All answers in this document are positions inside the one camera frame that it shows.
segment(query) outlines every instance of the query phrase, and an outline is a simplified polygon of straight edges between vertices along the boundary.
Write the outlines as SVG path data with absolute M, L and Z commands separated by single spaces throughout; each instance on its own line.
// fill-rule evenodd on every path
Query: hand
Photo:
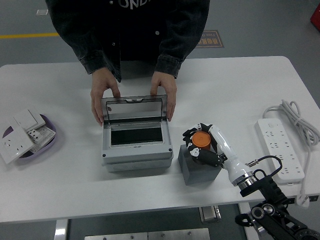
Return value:
M 170 122 L 176 107 L 177 85 L 175 77 L 167 73 L 155 71 L 151 79 L 151 96 L 157 95 L 159 86 L 164 88 L 167 95 L 166 117 Z
M 103 67 L 92 73 L 92 87 L 90 93 L 91 111 L 100 126 L 102 126 L 102 123 L 104 122 L 104 114 L 102 112 L 100 99 L 104 96 L 104 92 L 107 89 L 111 89 L 114 98 L 120 97 L 117 80 L 106 67 Z

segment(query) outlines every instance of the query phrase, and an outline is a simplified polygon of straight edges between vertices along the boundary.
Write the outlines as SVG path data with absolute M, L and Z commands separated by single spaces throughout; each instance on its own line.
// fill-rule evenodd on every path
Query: transparent box lid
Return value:
M 167 95 L 107 97 L 101 99 L 107 123 L 167 119 Z

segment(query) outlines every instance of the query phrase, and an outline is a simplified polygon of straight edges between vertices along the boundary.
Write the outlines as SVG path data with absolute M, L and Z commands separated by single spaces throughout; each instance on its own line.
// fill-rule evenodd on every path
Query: red object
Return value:
M 316 8 L 310 20 L 313 23 L 313 25 L 320 31 L 320 4 Z

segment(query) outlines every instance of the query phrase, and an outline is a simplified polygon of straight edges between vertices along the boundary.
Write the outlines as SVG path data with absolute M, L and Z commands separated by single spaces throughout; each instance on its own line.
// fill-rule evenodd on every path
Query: electrical distribution box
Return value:
M 170 167 L 167 95 L 101 99 L 102 158 L 109 172 Z

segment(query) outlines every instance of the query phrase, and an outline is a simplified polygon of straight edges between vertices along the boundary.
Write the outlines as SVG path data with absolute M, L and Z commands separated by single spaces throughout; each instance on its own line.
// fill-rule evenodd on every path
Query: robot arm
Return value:
M 211 146 L 214 150 L 197 147 L 192 137 L 196 132 L 209 133 Z M 228 171 L 229 180 L 234 186 L 240 188 L 243 197 L 259 190 L 265 201 L 254 206 L 249 213 L 240 214 L 235 222 L 244 227 L 253 226 L 261 234 L 268 232 L 276 240 L 320 240 L 320 233 L 309 229 L 305 224 L 290 216 L 285 204 L 287 197 L 282 193 L 272 176 L 282 168 L 281 160 L 276 156 L 264 156 L 260 159 L 243 164 L 230 146 L 224 134 L 212 124 L 199 123 L 183 133 L 183 140 L 196 163 L 207 164 L 213 167 L 222 166 Z M 262 169 L 254 172 L 250 167 L 267 158 L 275 158 L 279 168 L 266 175 Z M 258 179 L 257 172 L 262 172 L 264 177 Z

